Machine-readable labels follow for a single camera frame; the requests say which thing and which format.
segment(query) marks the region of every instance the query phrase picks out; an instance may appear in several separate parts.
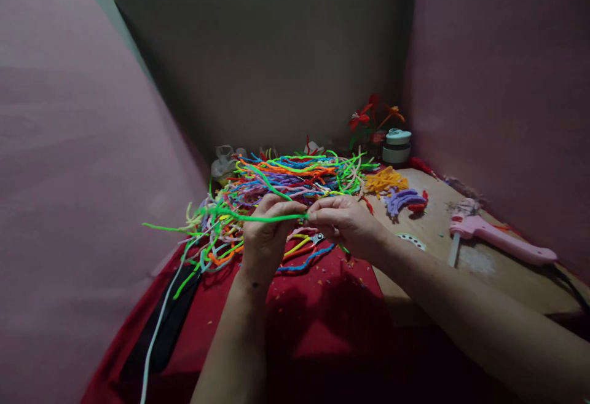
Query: wooden table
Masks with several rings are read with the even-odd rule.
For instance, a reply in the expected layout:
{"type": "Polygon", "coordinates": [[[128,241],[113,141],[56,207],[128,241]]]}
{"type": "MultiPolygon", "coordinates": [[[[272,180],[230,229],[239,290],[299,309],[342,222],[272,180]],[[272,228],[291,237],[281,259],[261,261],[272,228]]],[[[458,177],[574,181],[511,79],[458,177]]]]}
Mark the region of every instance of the wooden table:
{"type": "MultiPolygon", "coordinates": [[[[424,189],[428,192],[426,213],[420,218],[411,219],[409,216],[412,212],[404,208],[398,216],[399,222],[395,224],[387,216],[384,204],[376,196],[368,195],[367,198],[375,209],[375,216],[394,234],[412,234],[427,246],[430,255],[447,263],[452,244],[452,237],[449,235],[450,217],[454,207],[464,197],[426,173],[414,169],[399,172],[408,179],[409,186],[419,194],[424,189]]],[[[504,225],[484,210],[481,210],[481,216],[490,224],[504,225]]],[[[414,326],[432,323],[426,313],[413,303],[397,284],[376,267],[374,270],[394,325],[414,326]]],[[[547,278],[540,269],[532,269],[478,238],[461,240],[457,270],[478,278],[544,315],[573,315],[581,312],[579,304],[567,287],[547,278]]],[[[569,272],[565,273],[572,278],[574,285],[588,301],[588,287],[569,272]]]]}

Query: purple pipe cleaner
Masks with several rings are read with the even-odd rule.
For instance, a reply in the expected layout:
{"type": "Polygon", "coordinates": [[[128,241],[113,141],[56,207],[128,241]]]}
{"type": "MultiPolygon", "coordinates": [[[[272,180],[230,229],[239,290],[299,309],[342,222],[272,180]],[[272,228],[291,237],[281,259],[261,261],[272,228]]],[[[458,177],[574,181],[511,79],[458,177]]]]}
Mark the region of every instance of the purple pipe cleaner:
{"type": "Polygon", "coordinates": [[[399,210],[405,204],[424,204],[426,200],[418,195],[414,189],[406,189],[399,193],[395,193],[394,189],[391,189],[391,197],[386,201],[387,212],[394,218],[399,215],[399,210]]]}

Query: glue gun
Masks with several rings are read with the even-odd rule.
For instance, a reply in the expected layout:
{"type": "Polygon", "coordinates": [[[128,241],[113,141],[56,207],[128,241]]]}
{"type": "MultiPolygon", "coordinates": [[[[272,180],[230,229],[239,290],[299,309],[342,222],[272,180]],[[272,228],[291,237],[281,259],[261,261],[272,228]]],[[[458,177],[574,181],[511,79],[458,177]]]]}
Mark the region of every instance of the glue gun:
{"type": "Polygon", "coordinates": [[[450,219],[449,232],[454,235],[453,247],[449,256],[449,265],[452,267],[457,262],[459,239],[470,239],[473,236],[478,236],[510,255],[534,266],[544,266],[557,262],[557,255],[552,250],[535,247],[516,239],[486,222],[479,216],[479,204],[471,198],[465,198],[455,208],[450,219]]]}

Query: black cable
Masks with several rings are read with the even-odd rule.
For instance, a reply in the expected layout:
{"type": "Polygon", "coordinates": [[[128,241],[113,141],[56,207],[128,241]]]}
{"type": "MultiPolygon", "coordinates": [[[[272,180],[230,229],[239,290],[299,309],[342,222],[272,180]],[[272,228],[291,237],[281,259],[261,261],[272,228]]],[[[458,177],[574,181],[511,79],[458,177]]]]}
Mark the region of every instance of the black cable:
{"type": "Polygon", "coordinates": [[[586,302],[580,291],[576,289],[576,286],[574,286],[572,280],[570,280],[570,278],[566,274],[559,270],[555,264],[547,265],[545,266],[545,268],[551,274],[555,275],[557,278],[561,279],[561,281],[568,285],[568,287],[572,291],[573,297],[576,299],[580,307],[582,307],[582,310],[586,313],[586,315],[590,317],[590,306],[588,306],[588,303],[586,302]]]}

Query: blue pipe cleaner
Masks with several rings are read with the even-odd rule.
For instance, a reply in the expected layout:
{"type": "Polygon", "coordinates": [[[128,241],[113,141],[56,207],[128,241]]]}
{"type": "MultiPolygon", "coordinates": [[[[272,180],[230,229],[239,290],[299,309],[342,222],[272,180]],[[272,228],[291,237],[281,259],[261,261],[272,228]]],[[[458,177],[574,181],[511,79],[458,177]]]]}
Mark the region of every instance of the blue pipe cleaner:
{"type": "Polygon", "coordinates": [[[311,260],[313,260],[316,256],[321,256],[324,255],[325,253],[329,253],[331,252],[334,247],[336,247],[336,244],[332,244],[330,247],[326,247],[325,249],[322,250],[318,250],[315,253],[312,253],[307,259],[306,261],[301,264],[300,266],[290,266],[290,267],[279,267],[277,269],[277,272],[297,272],[297,271],[303,271],[305,269],[307,269],[307,265],[309,264],[309,262],[311,260]]]}

